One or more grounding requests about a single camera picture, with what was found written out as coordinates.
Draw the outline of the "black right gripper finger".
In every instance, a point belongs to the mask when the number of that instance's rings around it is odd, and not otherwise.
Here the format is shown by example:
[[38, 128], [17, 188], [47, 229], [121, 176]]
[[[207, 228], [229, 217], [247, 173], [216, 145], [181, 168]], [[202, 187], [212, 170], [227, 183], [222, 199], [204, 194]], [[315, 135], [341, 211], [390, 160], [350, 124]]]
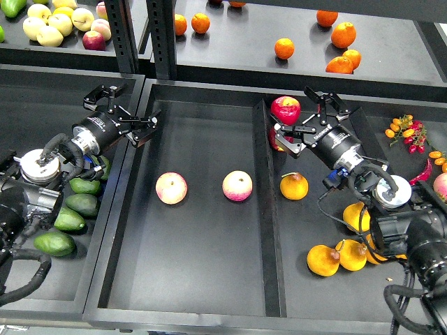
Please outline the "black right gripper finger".
[[[336, 94], [330, 92], [328, 94], [318, 94], [310, 87], [304, 88], [305, 95], [318, 105], [317, 116], [321, 126], [327, 126], [329, 117], [336, 119], [337, 122], [343, 121], [349, 117], [351, 110], [347, 104]], [[336, 114], [328, 114], [327, 106], [330, 106]]]
[[305, 144], [305, 135], [315, 135], [316, 128], [311, 126], [287, 126], [276, 123], [273, 127], [275, 144], [293, 158], [298, 158]]

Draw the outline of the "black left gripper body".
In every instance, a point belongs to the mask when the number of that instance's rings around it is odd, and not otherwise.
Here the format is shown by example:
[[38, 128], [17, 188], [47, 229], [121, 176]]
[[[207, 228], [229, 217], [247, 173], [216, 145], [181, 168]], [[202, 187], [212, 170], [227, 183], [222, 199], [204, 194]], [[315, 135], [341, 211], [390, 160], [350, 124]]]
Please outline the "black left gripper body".
[[137, 117], [131, 116], [121, 106], [114, 111], [108, 108], [93, 112], [80, 123], [73, 126], [71, 141], [83, 154], [101, 155], [116, 145], [123, 137], [136, 146], [138, 141], [133, 134]]

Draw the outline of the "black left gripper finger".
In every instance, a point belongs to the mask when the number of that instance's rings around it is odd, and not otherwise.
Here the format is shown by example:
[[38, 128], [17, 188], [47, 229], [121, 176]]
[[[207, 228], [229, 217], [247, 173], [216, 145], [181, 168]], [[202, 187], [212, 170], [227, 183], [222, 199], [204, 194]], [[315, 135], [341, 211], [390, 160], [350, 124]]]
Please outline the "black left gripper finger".
[[156, 110], [148, 117], [134, 117], [131, 122], [131, 131], [127, 138], [133, 147], [141, 147], [152, 138], [157, 130], [161, 110]]
[[83, 98], [83, 108], [96, 112], [99, 109], [97, 102], [102, 98], [107, 98], [108, 104], [106, 111], [108, 114], [114, 114], [117, 109], [115, 99], [123, 94], [127, 86], [127, 84], [123, 84], [118, 87], [114, 85], [106, 87], [105, 85], [100, 84]]

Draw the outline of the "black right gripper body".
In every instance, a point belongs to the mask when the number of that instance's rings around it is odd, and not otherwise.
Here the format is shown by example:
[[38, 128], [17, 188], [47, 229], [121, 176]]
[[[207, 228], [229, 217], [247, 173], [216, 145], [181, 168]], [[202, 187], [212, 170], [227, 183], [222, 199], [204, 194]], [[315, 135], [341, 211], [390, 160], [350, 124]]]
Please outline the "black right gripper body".
[[344, 168], [352, 171], [364, 161], [358, 153], [359, 139], [341, 125], [336, 117], [328, 117], [321, 125], [320, 117], [313, 114], [302, 123], [314, 129], [314, 133], [305, 133], [302, 141], [331, 170]]

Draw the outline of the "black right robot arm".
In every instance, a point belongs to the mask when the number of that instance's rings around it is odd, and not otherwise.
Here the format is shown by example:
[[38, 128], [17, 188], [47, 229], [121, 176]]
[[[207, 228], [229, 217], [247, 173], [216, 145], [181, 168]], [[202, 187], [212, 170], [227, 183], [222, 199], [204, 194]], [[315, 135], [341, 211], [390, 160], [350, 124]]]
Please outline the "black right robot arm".
[[300, 106], [288, 96], [270, 108], [274, 140], [292, 157], [310, 150], [328, 168], [329, 191], [348, 188], [363, 203], [370, 227], [355, 226], [370, 255], [399, 260], [406, 277], [387, 285], [384, 299], [393, 315], [392, 328], [415, 334], [446, 333], [446, 205], [424, 181], [408, 182], [388, 171], [381, 158], [362, 154], [358, 135], [343, 125], [353, 111], [335, 93], [305, 95], [317, 111], [299, 120]]

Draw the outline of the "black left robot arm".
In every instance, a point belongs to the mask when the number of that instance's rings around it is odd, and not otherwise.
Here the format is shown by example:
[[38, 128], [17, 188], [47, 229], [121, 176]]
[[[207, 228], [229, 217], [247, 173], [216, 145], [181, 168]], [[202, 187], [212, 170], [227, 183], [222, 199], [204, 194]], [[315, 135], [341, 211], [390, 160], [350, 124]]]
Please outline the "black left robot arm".
[[98, 86], [84, 97], [90, 113], [73, 124], [71, 135], [59, 133], [21, 157], [14, 151], [1, 155], [1, 305], [39, 289], [52, 259], [76, 250], [70, 233], [83, 230], [85, 217], [97, 215], [94, 191], [81, 192], [92, 203], [78, 199], [78, 211], [67, 207], [65, 187], [106, 179], [111, 166], [105, 151], [123, 138], [140, 147], [156, 130], [158, 112], [139, 117], [116, 104], [123, 90]]

